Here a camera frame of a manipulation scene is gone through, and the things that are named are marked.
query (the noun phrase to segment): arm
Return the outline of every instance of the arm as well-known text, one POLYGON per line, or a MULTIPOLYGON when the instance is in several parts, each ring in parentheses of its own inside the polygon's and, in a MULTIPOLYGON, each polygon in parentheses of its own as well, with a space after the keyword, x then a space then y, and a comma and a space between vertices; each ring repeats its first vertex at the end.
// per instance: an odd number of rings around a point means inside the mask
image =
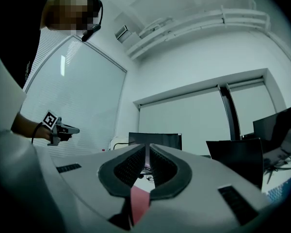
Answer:
MULTIPOLYGON (((20 134, 27 138, 31 138, 33 131, 37 125, 38 123, 26 119, 18 112, 11 130, 14 133, 20 134)), ((35 138, 43 138, 50 141, 50 130, 45 127, 40 127, 35 134, 35 138)))

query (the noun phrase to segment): black t-shirt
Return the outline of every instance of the black t-shirt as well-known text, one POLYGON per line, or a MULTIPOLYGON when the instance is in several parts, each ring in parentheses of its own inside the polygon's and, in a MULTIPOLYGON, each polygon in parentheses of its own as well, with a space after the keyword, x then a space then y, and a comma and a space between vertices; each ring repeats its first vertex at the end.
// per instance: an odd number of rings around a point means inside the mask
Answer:
POLYGON ((23 88, 40 40, 47 0, 0 0, 0 59, 23 88))

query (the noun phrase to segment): person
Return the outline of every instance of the person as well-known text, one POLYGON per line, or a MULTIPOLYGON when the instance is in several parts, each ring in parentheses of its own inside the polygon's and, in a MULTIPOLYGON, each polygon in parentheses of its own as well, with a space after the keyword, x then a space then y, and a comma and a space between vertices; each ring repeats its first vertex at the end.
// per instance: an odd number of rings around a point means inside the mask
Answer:
MULTIPOLYGON (((0 10, 0 59, 23 88, 39 46, 40 30, 85 31, 93 26, 97 0, 2 0, 0 10)), ((17 114, 11 130, 32 137, 38 125, 17 114)), ((50 140, 50 130, 38 128, 35 138, 50 140)))

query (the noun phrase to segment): computer monitor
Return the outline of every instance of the computer monitor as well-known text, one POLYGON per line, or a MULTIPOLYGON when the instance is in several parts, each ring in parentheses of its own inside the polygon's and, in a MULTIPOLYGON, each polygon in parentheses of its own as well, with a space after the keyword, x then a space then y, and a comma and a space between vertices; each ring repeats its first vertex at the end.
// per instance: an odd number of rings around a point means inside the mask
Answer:
POLYGON ((263 154, 260 139, 206 141, 211 158, 262 188, 263 154))
POLYGON ((129 145, 151 143, 182 150, 181 134, 129 133, 129 145))
POLYGON ((291 108, 253 122, 254 135, 261 138, 263 152, 291 155, 291 108))

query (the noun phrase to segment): headset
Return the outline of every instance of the headset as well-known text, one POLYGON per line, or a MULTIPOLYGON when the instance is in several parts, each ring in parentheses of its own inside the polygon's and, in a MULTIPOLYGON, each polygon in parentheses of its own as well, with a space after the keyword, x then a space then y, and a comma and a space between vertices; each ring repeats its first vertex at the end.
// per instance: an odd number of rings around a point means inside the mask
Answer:
POLYGON ((102 15, 103 15, 103 5, 100 0, 94 0, 98 7, 98 13, 101 9, 101 16, 100 16, 100 21, 99 24, 95 24, 90 30, 87 30, 85 33, 83 33, 82 36, 82 42, 86 42, 95 32, 101 29, 101 21, 102 21, 102 15))

